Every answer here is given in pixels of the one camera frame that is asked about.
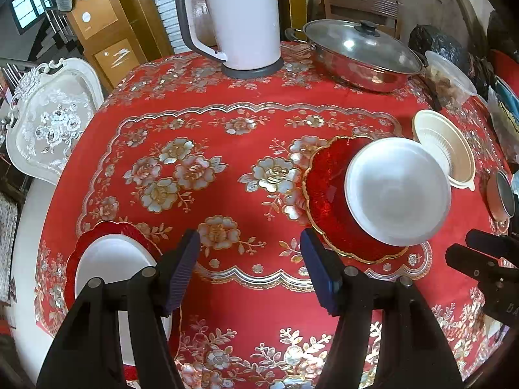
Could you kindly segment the pink steel cup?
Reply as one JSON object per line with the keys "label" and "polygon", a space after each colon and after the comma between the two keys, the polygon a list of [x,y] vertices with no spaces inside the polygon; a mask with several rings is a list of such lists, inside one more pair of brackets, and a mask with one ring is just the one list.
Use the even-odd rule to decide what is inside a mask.
{"label": "pink steel cup", "polygon": [[515,214],[514,192],[504,171],[493,171],[487,181],[487,205],[499,233],[506,234]]}

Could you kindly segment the white foam plate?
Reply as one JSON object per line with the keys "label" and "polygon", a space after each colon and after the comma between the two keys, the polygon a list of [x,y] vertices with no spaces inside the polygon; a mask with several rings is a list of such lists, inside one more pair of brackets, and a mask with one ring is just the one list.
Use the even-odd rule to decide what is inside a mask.
{"label": "white foam plate", "polygon": [[[130,279],[144,267],[156,264],[157,261],[137,240],[123,234],[101,236],[88,243],[80,256],[75,272],[75,296],[93,277],[101,277],[106,284],[110,284]],[[135,366],[127,312],[118,312],[118,315],[122,361],[124,365]],[[172,318],[161,320],[166,339],[169,340]]]}

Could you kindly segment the white foam bowl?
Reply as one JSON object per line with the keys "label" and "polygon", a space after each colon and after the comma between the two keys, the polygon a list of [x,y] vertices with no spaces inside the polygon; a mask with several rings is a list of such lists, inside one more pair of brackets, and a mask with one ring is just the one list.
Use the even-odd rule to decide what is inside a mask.
{"label": "white foam bowl", "polygon": [[391,246],[433,237],[451,205],[449,180],[419,143],[399,137],[364,146],[346,169],[347,207],[362,230]]}

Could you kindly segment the red glass bowl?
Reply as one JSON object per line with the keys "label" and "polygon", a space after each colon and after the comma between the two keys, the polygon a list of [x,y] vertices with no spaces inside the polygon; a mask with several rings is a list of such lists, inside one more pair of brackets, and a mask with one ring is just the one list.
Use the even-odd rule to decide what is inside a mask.
{"label": "red glass bowl", "polygon": [[[148,250],[157,263],[163,256],[162,251],[158,248],[157,244],[151,240],[151,237],[145,236],[145,234],[136,226],[127,222],[99,222],[99,224],[96,225],[92,230],[85,232],[78,238],[76,247],[67,261],[67,278],[64,290],[64,299],[69,310],[72,308],[72,305],[74,304],[77,297],[75,296],[74,282],[75,272],[78,267],[80,256],[83,255],[88,243],[92,243],[96,238],[107,234],[123,234],[137,240],[138,243],[141,243],[142,246]],[[182,321],[181,309],[179,308],[175,310],[172,313],[171,318],[172,328],[168,340],[168,347],[171,355],[175,357],[179,352],[179,328]],[[136,367],[131,365],[124,365],[124,371],[127,379],[136,380]]]}

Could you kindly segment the cream plastic bowl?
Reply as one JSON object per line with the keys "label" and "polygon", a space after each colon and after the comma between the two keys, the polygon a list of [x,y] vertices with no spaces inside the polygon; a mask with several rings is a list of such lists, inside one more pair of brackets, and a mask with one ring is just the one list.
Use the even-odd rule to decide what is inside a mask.
{"label": "cream plastic bowl", "polygon": [[432,110],[420,110],[412,122],[419,142],[441,166],[450,185],[475,191],[476,166],[472,150],[457,126]]}

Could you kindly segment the red glass plate gold rim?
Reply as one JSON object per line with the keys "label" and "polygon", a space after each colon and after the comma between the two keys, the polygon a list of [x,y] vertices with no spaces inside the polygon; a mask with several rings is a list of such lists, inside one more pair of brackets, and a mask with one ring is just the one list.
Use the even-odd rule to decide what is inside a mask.
{"label": "red glass plate gold rim", "polygon": [[329,249],[362,264],[380,264],[407,252],[368,235],[346,204],[346,170],[355,155],[373,141],[338,135],[312,154],[301,184],[311,227]]}

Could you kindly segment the clear bag of dried goods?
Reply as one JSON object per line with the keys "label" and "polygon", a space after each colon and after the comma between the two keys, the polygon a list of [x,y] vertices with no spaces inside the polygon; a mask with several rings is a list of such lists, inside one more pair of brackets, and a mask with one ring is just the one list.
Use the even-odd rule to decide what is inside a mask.
{"label": "clear bag of dried goods", "polygon": [[508,162],[518,163],[518,122],[492,87],[488,88],[487,107],[503,154]]}

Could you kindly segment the clear plastic food container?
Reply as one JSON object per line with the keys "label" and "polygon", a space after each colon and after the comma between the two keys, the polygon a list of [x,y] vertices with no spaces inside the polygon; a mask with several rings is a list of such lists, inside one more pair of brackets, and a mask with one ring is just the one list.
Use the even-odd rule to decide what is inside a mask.
{"label": "clear plastic food container", "polygon": [[446,108],[461,108],[477,90],[468,76],[454,63],[433,51],[426,51],[425,82]]}

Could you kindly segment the red plastic basin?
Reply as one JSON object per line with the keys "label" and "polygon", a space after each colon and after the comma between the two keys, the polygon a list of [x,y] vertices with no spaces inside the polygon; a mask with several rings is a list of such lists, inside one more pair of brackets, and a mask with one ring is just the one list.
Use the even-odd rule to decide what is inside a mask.
{"label": "red plastic basin", "polygon": [[505,53],[494,49],[489,52],[489,59],[494,73],[506,82],[515,95],[518,95],[519,64]]}

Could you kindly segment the black plastic bag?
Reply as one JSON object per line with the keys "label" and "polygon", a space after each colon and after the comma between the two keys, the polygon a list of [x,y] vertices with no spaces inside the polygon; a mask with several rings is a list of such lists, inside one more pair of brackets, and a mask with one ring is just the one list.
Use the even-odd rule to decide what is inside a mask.
{"label": "black plastic bag", "polygon": [[421,54],[426,51],[438,53],[466,74],[471,71],[468,51],[455,38],[435,26],[415,26],[410,32],[408,47]]}

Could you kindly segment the steel pot glass lid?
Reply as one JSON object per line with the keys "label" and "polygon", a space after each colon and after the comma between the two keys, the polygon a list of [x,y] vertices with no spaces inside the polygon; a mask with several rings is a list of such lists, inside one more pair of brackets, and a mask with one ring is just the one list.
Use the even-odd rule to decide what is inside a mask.
{"label": "steel pot glass lid", "polygon": [[287,28],[289,41],[310,45],[314,63],[332,78],[356,88],[391,93],[425,72],[428,62],[371,22],[317,19]]}

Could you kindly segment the white ornate chair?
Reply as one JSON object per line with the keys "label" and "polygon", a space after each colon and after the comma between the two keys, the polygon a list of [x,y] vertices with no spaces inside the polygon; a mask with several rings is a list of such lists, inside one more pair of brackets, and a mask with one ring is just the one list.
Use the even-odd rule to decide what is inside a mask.
{"label": "white ornate chair", "polygon": [[82,59],[62,58],[32,68],[11,99],[5,133],[11,162],[27,176],[57,185],[103,102],[99,78]]}

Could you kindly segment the wooden chair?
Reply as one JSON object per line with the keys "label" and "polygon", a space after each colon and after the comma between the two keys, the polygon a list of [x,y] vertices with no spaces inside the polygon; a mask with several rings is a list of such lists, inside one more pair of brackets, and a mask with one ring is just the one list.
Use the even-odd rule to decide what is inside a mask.
{"label": "wooden chair", "polygon": [[325,18],[359,23],[367,20],[378,29],[400,39],[401,22],[398,2],[389,0],[321,0]]}

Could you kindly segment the wooden cabinet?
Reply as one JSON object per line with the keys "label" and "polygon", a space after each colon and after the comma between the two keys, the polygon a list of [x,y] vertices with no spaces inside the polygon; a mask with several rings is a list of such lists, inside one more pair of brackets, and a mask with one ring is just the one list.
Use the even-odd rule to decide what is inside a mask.
{"label": "wooden cabinet", "polygon": [[109,91],[131,69],[173,54],[153,0],[74,0],[67,18]]}

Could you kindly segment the white electric kettle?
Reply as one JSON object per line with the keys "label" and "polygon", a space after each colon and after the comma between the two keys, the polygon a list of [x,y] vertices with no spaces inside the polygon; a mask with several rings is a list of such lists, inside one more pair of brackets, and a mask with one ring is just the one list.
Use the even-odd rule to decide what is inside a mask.
{"label": "white electric kettle", "polygon": [[176,0],[185,45],[220,62],[231,78],[268,77],[283,66],[278,0],[205,0],[216,47],[196,33],[193,0]]}

